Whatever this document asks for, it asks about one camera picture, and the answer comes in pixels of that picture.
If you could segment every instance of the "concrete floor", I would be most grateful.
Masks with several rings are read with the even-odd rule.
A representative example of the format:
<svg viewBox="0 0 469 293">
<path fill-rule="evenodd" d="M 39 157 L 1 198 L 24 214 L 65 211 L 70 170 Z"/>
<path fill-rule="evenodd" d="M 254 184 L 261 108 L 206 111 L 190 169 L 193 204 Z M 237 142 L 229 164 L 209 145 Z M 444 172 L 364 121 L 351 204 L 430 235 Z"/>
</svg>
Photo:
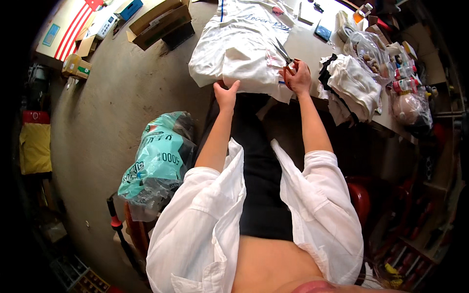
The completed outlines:
<svg viewBox="0 0 469 293">
<path fill-rule="evenodd" d="M 150 2 L 144 1 L 136 17 L 152 7 Z M 128 25 L 114 40 L 107 36 L 88 60 L 92 64 L 89 79 L 77 85 L 69 79 L 69 86 L 53 102 L 53 180 L 67 209 L 67 231 L 83 260 L 126 292 L 150 290 L 122 261 L 121 248 L 113 243 L 106 198 L 117 190 L 124 171 L 134 162 L 149 121 L 166 112 L 188 111 L 196 123 L 197 137 L 201 136 L 212 87 L 198 88 L 187 64 L 216 8 L 214 3 L 191 3 L 196 35 L 174 51 L 168 51 L 162 41 L 142 51 L 127 41 L 124 30 Z M 383 138 L 366 125 L 352 130 L 336 128 L 330 114 L 321 115 L 344 174 L 383 173 L 382 164 L 375 163 L 383 161 L 389 142 L 399 146 L 397 137 Z M 271 130 L 268 135 L 276 137 L 302 169 L 299 106 L 275 106 L 265 124 Z M 121 203 L 116 202 L 116 208 L 123 218 Z"/>
</svg>

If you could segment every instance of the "bottle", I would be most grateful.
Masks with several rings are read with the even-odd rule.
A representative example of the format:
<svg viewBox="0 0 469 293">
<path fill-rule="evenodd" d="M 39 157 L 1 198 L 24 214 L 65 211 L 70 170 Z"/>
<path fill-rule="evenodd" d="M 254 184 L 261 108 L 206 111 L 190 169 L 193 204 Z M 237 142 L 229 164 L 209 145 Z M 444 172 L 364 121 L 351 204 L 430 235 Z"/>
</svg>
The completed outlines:
<svg viewBox="0 0 469 293">
<path fill-rule="evenodd" d="M 404 79 L 406 77 L 411 77 L 414 72 L 417 71 L 415 65 L 413 66 L 402 66 L 396 69 L 396 75 L 394 76 L 397 80 Z"/>
<path fill-rule="evenodd" d="M 373 6 L 370 3 L 366 3 L 360 6 L 360 8 L 353 13 L 353 19 L 355 23 L 359 23 L 362 19 L 368 16 L 371 13 Z"/>
<path fill-rule="evenodd" d="M 418 80 L 413 77 L 393 81 L 393 89 L 398 95 L 417 93 Z"/>
</svg>

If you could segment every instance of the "blue box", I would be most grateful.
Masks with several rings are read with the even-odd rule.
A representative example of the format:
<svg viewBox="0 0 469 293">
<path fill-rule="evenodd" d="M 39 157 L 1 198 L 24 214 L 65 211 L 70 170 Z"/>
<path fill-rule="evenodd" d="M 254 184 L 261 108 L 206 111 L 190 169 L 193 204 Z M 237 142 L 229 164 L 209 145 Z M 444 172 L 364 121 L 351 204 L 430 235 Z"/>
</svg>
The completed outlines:
<svg viewBox="0 0 469 293">
<path fill-rule="evenodd" d="M 129 20 L 129 18 L 137 12 L 137 10 L 142 7 L 144 4 L 142 0 L 128 0 L 125 1 L 114 14 L 125 21 Z"/>
</svg>

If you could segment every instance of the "blue stripe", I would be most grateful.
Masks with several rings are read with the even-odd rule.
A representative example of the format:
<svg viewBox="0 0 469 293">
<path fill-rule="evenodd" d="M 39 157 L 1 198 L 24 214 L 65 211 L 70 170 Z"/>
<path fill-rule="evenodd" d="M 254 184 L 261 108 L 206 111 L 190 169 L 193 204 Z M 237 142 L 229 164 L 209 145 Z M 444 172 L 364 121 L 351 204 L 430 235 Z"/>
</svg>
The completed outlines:
<svg viewBox="0 0 469 293">
<path fill-rule="evenodd" d="M 221 18 L 220 18 L 220 22 L 223 21 L 223 0 L 221 0 Z"/>
</svg>

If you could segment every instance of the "hand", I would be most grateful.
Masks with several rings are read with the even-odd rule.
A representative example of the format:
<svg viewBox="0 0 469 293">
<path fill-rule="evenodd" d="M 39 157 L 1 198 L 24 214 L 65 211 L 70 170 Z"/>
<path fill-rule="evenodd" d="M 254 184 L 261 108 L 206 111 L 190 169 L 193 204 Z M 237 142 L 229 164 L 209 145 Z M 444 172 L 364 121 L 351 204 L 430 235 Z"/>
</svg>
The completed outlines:
<svg viewBox="0 0 469 293">
<path fill-rule="evenodd" d="M 292 76 L 288 70 L 285 71 L 285 76 L 283 76 L 283 69 L 279 70 L 280 74 L 283 76 L 283 80 L 288 84 L 296 96 L 307 94 L 310 95 L 311 87 L 311 73 L 308 65 L 303 61 L 294 61 L 294 68 L 296 69 L 295 76 Z"/>
<path fill-rule="evenodd" d="M 225 84 L 221 80 L 213 84 L 213 91 L 215 92 L 215 98 L 217 98 L 218 105 L 220 106 L 220 112 L 233 112 L 236 102 L 236 92 L 240 84 L 241 82 L 239 80 L 235 81 L 229 90 L 222 88 Z"/>
</svg>

